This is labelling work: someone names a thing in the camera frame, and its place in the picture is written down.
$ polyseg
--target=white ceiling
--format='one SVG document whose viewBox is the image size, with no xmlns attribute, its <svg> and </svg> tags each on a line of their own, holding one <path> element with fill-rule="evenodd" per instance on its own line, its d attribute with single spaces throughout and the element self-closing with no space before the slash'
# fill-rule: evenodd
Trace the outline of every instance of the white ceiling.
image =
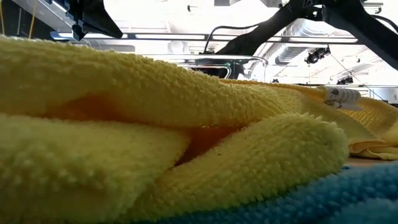
<svg viewBox="0 0 398 224">
<path fill-rule="evenodd" d="M 28 12 L 32 12 L 33 0 L 14 0 Z M 64 13 L 54 5 L 38 0 L 39 12 L 37 17 L 60 32 L 70 32 L 72 25 Z M 396 2 L 394 0 L 381 0 L 384 3 L 381 16 L 388 17 L 398 23 L 396 13 Z M 114 19 L 123 32 L 153 32 L 153 33 L 189 33 L 208 34 L 220 25 L 226 26 L 248 26 L 264 21 L 276 12 L 276 8 L 267 8 L 260 0 L 241 0 L 232 6 L 214 6 L 214 0 L 104 0 L 109 15 Z M 249 30 L 219 30 L 217 34 L 242 34 Z M 333 35 L 349 35 L 347 32 L 338 30 Z M 109 44 L 97 40 L 91 44 Z M 157 49 L 164 49 L 165 42 L 137 42 L 131 40 L 115 40 L 111 44 L 129 45 L 136 49 L 151 50 L 150 54 Z M 187 43 L 192 48 L 203 49 L 203 42 Z M 219 49 L 224 44 L 212 43 L 210 47 Z M 362 82 L 370 82 L 370 68 L 362 69 L 360 65 L 372 65 L 376 68 L 389 69 L 373 52 L 360 45 L 332 45 L 332 56 L 327 56 L 315 65 L 308 67 L 303 59 L 306 52 L 302 53 L 289 66 L 271 66 L 268 73 L 277 75 L 280 79 L 291 80 L 290 82 L 312 82 L 327 83 L 334 82 L 338 77 L 344 75 L 346 69 L 358 73 Z"/>
</svg>

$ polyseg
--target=black bracket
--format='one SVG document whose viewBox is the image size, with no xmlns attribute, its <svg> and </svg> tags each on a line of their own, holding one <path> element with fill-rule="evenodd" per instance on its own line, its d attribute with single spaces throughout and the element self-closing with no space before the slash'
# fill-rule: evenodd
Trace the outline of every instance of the black bracket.
<svg viewBox="0 0 398 224">
<path fill-rule="evenodd" d="M 75 21 L 72 26 L 73 38 L 81 40 L 89 33 L 104 34 L 120 39 L 123 33 L 105 10 L 103 0 L 45 0 L 56 2 L 67 12 L 66 16 Z"/>
<path fill-rule="evenodd" d="M 311 6 L 304 9 L 300 16 L 302 19 L 309 19 L 312 21 L 322 21 L 322 8 Z"/>
<path fill-rule="evenodd" d="M 391 67 L 398 70 L 398 35 L 369 15 L 359 0 L 325 0 L 324 22 L 350 32 Z"/>
</svg>

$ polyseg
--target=black metal bar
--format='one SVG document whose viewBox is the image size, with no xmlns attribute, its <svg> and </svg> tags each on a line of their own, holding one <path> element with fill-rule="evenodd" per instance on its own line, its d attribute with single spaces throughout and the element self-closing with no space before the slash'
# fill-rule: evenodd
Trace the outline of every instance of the black metal bar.
<svg viewBox="0 0 398 224">
<path fill-rule="evenodd" d="M 106 12 L 103 0 L 45 0 L 56 2 L 67 11 L 67 17 L 75 22 L 73 37 L 81 40 L 89 32 L 121 38 L 122 32 Z"/>
<path fill-rule="evenodd" d="M 398 35 L 369 15 L 357 0 L 330 1 L 323 20 L 350 32 L 391 67 L 398 70 Z"/>
<path fill-rule="evenodd" d="M 278 31 L 298 19 L 301 12 L 292 11 L 289 5 L 280 8 L 270 19 L 247 34 L 238 36 L 219 50 L 219 55 L 253 55 L 256 50 Z"/>
</svg>

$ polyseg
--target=black metal frame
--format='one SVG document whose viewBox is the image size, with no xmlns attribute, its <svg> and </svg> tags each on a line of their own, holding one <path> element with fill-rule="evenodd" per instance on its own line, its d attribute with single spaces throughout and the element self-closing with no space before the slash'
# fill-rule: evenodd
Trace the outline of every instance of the black metal frame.
<svg viewBox="0 0 398 224">
<path fill-rule="evenodd" d="M 105 11 L 103 0 L 46 0 L 67 10 L 76 24 L 73 36 L 81 40 L 88 32 L 114 38 L 123 36 Z M 253 55 L 261 44 L 296 19 L 326 22 L 350 32 L 361 43 L 398 70 L 398 35 L 369 15 L 360 0 L 290 0 L 252 32 L 238 36 L 216 52 L 219 55 Z"/>
<path fill-rule="evenodd" d="M 290 0 L 252 32 L 231 40 L 216 54 L 252 55 L 267 39 L 294 20 L 324 21 L 350 32 L 390 66 L 398 70 L 398 35 L 369 15 L 360 0 Z"/>
</svg>

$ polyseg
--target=ventilation duct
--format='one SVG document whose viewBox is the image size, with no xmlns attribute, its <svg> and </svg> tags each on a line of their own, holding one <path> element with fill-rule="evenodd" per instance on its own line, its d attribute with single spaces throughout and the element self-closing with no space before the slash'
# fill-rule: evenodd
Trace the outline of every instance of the ventilation duct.
<svg viewBox="0 0 398 224">
<path fill-rule="evenodd" d="M 286 27 L 282 33 L 284 36 L 314 37 L 328 36 L 336 29 L 324 22 L 314 22 L 307 19 L 297 19 L 291 25 Z M 296 56 L 300 55 L 308 47 L 292 47 L 287 44 L 273 44 L 263 55 L 263 57 L 271 61 L 275 57 L 276 65 L 287 65 Z"/>
</svg>

